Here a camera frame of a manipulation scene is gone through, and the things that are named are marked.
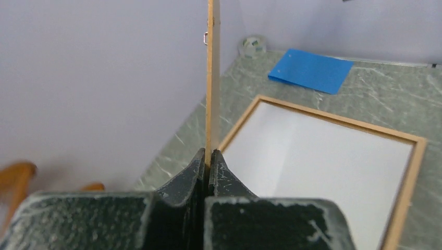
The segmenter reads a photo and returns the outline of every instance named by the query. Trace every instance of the green marble tabletop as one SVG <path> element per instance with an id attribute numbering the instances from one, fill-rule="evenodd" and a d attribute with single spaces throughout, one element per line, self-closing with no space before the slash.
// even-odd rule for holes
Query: green marble tabletop
<path id="1" fill-rule="evenodd" d="M 258 59 L 238 57 L 224 73 L 220 133 L 224 138 L 258 95 L 369 122 L 428 139 L 398 249 L 442 249 L 442 71 L 355 62 L 339 94 L 270 81 L 283 52 Z M 181 171 L 205 141 L 205 99 L 173 135 L 135 186 L 154 190 Z"/>

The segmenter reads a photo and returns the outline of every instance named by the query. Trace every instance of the black object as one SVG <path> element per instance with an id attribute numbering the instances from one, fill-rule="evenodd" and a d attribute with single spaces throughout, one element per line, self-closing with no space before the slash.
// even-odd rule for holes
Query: black object
<path id="1" fill-rule="evenodd" d="M 202 148 L 155 192 L 35 193 L 0 249 L 355 249 L 333 202 L 258 198 L 220 151 L 204 171 Z"/>

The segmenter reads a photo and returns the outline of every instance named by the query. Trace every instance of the tape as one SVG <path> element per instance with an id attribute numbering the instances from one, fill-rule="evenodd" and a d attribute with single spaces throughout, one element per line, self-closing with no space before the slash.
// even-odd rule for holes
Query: tape
<path id="1" fill-rule="evenodd" d="M 238 44 L 242 57 L 256 59 L 267 51 L 267 39 L 262 35 L 253 35 L 242 39 Z"/>

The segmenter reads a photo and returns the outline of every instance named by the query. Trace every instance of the blue book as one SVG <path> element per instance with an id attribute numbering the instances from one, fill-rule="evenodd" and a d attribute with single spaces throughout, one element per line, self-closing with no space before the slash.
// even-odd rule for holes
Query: blue book
<path id="1" fill-rule="evenodd" d="M 270 71 L 268 78 L 328 94 L 337 94 L 351 66 L 353 66 L 352 61 L 289 49 Z"/>

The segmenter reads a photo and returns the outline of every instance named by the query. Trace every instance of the blue object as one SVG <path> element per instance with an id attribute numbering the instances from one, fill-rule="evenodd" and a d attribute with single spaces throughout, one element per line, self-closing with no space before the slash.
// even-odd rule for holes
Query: blue object
<path id="1" fill-rule="evenodd" d="M 273 81 L 337 94 L 353 66 L 352 61 L 289 49 L 268 74 Z"/>

